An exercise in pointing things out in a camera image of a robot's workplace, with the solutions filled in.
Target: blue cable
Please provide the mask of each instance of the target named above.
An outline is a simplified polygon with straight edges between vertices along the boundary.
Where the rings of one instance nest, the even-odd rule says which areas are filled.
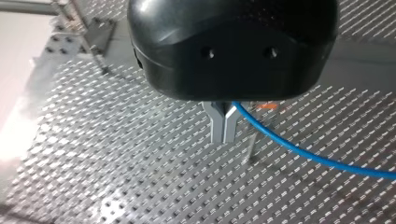
[[[389,172],[389,171],[379,171],[375,169],[363,168],[354,165],[348,165],[341,163],[339,161],[332,161],[324,157],[320,157],[312,152],[309,152],[305,149],[299,148],[295,146],[293,143],[289,142],[288,140],[280,137],[276,133],[272,132],[268,128],[264,127],[258,120],[256,120],[251,114],[249,114],[244,107],[238,102],[233,102],[233,105],[239,110],[239,112],[249,121],[255,128],[257,128],[260,132],[268,135],[271,137],[275,142],[280,144],[283,147],[297,153],[302,157],[306,157],[309,160],[316,161],[320,164],[327,165],[334,167],[335,169],[348,171],[350,173],[354,173],[357,175],[368,175],[374,177],[380,177],[385,179],[396,179],[396,173]]]

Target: perforated metal table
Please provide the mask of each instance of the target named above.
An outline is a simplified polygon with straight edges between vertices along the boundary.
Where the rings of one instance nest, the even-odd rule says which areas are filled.
[[[55,51],[43,52],[15,110],[16,141],[32,141],[1,223],[396,222],[396,181],[321,166],[268,138],[250,161],[244,119],[234,144],[210,144],[202,106],[160,95],[136,66],[126,2],[81,3],[89,18],[119,21],[107,74],[75,56],[75,40],[49,39]],[[322,80],[281,102],[275,131],[322,156],[395,171],[396,1],[340,6],[340,37]]]

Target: metal frame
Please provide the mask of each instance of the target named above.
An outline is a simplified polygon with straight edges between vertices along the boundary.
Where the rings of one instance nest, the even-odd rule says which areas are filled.
[[[28,1],[0,0],[0,11],[18,12],[28,14],[38,14],[56,16],[58,13],[49,3],[38,3]]]

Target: screw hole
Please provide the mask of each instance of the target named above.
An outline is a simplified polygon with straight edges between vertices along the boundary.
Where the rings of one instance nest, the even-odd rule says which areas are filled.
[[[65,49],[60,49],[60,52],[61,52],[62,54],[66,54],[66,53],[67,53],[67,51],[66,51]]]
[[[277,48],[267,48],[262,52],[262,56],[267,59],[275,59],[279,55],[279,50]]]
[[[215,57],[215,51],[210,47],[203,47],[201,49],[201,55],[206,59],[213,59]]]
[[[65,40],[66,40],[67,43],[72,43],[73,42],[73,39],[70,38],[70,37],[67,37]]]
[[[58,31],[62,31],[64,28],[63,28],[61,25],[57,25],[57,26],[56,26],[56,29],[57,29]]]
[[[52,49],[52,48],[49,48],[49,47],[46,47],[46,52],[52,53],[52,52],[53,52],[53,49]]]

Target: orange object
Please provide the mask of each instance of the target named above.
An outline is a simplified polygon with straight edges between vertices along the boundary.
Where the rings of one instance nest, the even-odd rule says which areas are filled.
[[[277,104],[257,105],[261,109],[277,109]]]

